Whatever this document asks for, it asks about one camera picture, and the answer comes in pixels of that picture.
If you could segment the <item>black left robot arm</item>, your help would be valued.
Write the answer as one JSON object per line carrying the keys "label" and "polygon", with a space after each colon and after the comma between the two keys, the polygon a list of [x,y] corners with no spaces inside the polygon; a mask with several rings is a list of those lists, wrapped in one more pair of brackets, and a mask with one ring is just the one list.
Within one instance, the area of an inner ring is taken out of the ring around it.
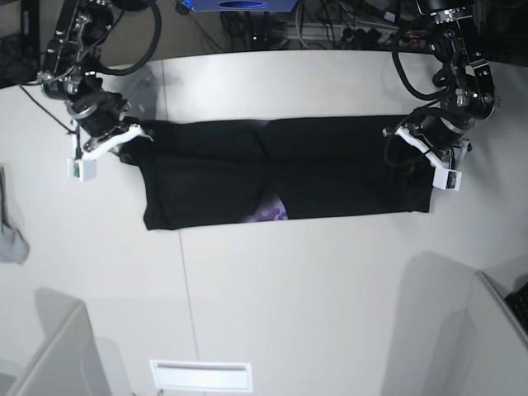
{"label": "black left robot arm", "polygon": [[[402,84],[421,106],[393,128],[387,140],[399,137],[415,148],[434,169],[432,185],[444,191],[460,188],[460,162],[470,150],[466,134],[476,122],[487,119],[495,107],[495,85],[483,57],[471,1],[419,1],[420,16],[396,32],[391,55]],[[431,53],[441,62],[433,76],[436,92],[418,91],[409,81],[399,58],[399,44],[409,32],[425,27]]]}

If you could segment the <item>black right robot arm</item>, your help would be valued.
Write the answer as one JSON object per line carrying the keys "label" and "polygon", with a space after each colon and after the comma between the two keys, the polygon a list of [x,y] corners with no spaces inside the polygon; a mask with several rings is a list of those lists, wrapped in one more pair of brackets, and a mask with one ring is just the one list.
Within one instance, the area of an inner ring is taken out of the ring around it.
{"label": "black right robot arm", "polygon": [[124,77],[140,70],[158,47],[162,16],[156,2],[145,1],[153,15],[153,36],[143,56],[126,68],[103,65],[97,53],[129,11],[126,1],[65,1],[53,38],[47,45],[34,84],[46,97],[61,101],[71,117],[66,131],[73,138],[73,161],[93,161],[119,153],[135,139],[153,139],[140,120],[126,116],[129,102],[102,86],[104,76]]}

